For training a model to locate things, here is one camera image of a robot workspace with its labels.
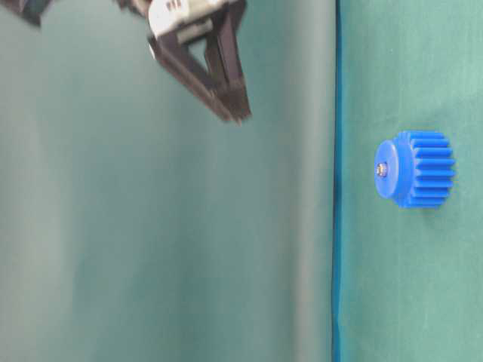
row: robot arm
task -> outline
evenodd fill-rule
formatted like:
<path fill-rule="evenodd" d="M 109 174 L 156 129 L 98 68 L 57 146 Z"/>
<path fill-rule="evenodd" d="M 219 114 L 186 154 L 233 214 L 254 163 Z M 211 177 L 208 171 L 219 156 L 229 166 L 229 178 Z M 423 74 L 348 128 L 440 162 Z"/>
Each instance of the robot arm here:
<path fill-rule="evenodd" d="M 116 0 L 145 17 L 152 36 L 152 55 L 180 83 L 224 121 L 241 122 L 251 115 L 236 32 L 246 0 Z M 40 26 L 53 0 L 0 0 L 0 5 Z M 207 67 L 189 46 L 206 41 Z"/>
<path fill-rule="evenodd" d="M 0 0 L 0 5 L 13 11 L 33 26 L 40 26 L 41 16 L 53 0 Z"/>

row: teal fabric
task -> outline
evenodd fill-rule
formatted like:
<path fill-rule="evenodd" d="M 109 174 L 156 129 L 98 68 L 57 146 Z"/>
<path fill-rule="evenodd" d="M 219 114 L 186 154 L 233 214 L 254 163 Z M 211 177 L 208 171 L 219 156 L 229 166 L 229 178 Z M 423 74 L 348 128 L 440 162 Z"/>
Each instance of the teal fabric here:
<path fill-rule="evenodd" d="M 147 33 L 0 9 L 0 360 L 329 361 L 333 2 L 250 2 L 241 127 Z"/>
<path fill-rule="evenodd" d="M 340 0 L 342 361 L 483 360 L 483 3 Z M 380 198 L 378 145 L 439 130 L 457 160 L 438 210 Z"/>

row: green tablecloth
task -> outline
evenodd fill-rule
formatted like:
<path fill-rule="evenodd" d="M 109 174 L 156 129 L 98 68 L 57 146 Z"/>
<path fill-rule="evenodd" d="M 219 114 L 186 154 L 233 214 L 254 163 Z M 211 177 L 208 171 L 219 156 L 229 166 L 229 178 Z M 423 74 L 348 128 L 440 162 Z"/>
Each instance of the green tablecloth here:
<path fill-rule="evenodd" d="M 0 360 L 329 361 L 332 1 L 250 2 L 221 124 L 108 0 L 0 9 Z"/>
<path fill-rule="evenodd" d="M 342 361 L 483 360 L 483 3 L 340 0 Z M 377 146 L 439 130 L 457 159 L 439 210 L 374 188 Z"/>

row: green cloth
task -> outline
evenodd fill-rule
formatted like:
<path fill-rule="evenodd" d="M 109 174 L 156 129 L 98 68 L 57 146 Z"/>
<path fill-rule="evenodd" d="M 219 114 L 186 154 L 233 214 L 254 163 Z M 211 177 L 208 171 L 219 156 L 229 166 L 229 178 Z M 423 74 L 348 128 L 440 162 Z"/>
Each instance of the green cloth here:
<path fill-rule="evenodd" d="M 249 2 L 241 127 L 112 1 L 0 9 L 1 361 L 330 360 L 334 6 Z"/>
<path fill-rule="evenodd" d="M 483 360 L 483 3 L 340 1 L 342 361 Z M 378 196 L 374 153 L 438 130 L 457 160 L 438 210 Z"/>

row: white label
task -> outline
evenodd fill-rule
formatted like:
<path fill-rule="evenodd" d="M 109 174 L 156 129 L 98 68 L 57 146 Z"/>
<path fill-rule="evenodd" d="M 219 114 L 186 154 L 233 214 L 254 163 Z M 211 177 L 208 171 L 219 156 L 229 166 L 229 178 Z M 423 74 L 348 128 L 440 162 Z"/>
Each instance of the white label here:
<path fill-rule="evenodd" d="M 188 16 L 188 0 L 153 0 L 149 7 L 149 26 L 155 36 L 160 36 Z"/>

